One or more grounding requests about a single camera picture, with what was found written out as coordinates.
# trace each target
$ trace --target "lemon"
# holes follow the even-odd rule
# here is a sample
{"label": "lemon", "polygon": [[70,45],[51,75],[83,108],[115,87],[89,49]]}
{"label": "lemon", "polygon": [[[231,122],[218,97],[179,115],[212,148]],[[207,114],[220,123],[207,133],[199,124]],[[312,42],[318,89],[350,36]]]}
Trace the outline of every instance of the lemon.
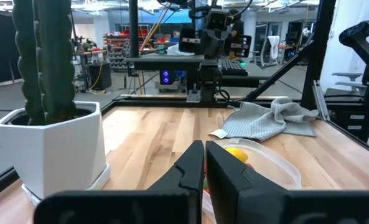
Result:
{"label": "lemon", "polygon": [[248,159],[248,155],[246,155],[245,152],[243,152],[241,149],[238,149],[237,147],[228,147],[226,150],[233,156],[235,156],[237,159],[239,159],[241,162],[246,162]]}

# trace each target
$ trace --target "white pot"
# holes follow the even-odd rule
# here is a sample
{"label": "white pot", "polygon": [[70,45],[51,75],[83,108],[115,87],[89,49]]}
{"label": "white pot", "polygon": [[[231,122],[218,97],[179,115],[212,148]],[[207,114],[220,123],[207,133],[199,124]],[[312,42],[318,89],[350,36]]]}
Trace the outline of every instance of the white pot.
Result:
{"label": "white pot", "polygon": [[0,119],[2,153],[12,162],[24,185],[41,200],[62,190],[98,190],[110,177],[100,104],[75,104],[94,112],[46,126],[8,124],[25,113],[24,109]]}

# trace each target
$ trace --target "gray cloth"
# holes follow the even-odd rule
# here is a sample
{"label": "gray cloth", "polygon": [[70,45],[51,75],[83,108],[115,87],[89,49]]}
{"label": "gray cloth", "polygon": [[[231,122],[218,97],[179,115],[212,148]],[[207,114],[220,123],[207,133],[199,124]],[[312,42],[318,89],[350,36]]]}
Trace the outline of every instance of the gray cloth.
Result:
{"label": "gray cloth", "polygon": [[309,111],[289,98],[277,98],[271,109],[243,102],[225,121],[222,129],[227,138],[250,138],[264,141],[279,133],[315,136],[309,121],[316,119],[318,110]]}

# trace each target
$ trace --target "clear plastic bowl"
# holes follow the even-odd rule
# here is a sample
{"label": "clear plastic bowl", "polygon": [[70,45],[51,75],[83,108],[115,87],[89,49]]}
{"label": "clear plastic bowl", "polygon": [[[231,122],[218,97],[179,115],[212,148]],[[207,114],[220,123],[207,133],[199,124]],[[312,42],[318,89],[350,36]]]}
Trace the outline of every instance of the clear plastic bowl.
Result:
{"label": "clear plastic bowl", "polygon": [[[237,147],[248,155],[246,163],[251,164],[255,171],[269,180],[289,190],[302,189],[301,173],[287,160],[274,151],[247,139],[223,139],[215,141],[223,148]],[[202,197],[203,212],[214,222],[212,201],[206,191]]]}

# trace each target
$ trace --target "computer tower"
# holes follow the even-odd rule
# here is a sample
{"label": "computer tower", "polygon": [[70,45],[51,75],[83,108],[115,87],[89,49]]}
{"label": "computer tower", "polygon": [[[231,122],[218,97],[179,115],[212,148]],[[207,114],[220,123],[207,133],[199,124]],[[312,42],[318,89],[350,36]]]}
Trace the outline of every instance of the computer tower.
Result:
{"label": "computer tower", "polygon": [[159,81],[161,85],[171,85],[176,81],[176,71],[161,70],[159,71]]}
{"label": "computer tower", "polygon": [[111,69],[110,64],[103,62],[100,72],[101,63],[89,65],[90,71],[90,86],[92,90],[105,90],[111,86]]}

